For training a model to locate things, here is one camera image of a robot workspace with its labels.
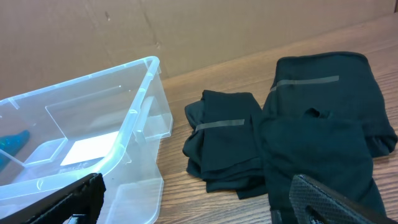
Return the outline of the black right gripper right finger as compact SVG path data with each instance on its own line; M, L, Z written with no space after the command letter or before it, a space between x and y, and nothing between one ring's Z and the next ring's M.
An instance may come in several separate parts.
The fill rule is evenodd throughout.
M295 175L289 199L300 224L397 224L306 175Z

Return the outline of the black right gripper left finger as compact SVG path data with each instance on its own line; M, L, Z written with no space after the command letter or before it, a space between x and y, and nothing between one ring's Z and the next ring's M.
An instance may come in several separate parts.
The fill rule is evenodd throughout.
M45 198L1 219L1 223L95 224L104 204L106 186L100 173L91 173Z

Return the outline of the sparkly blue garment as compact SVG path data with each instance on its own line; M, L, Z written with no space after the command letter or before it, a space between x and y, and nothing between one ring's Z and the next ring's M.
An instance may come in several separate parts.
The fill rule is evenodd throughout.
M1 150L15 156L29 141L30 132L24 130L19 134L2 136L1 137Z

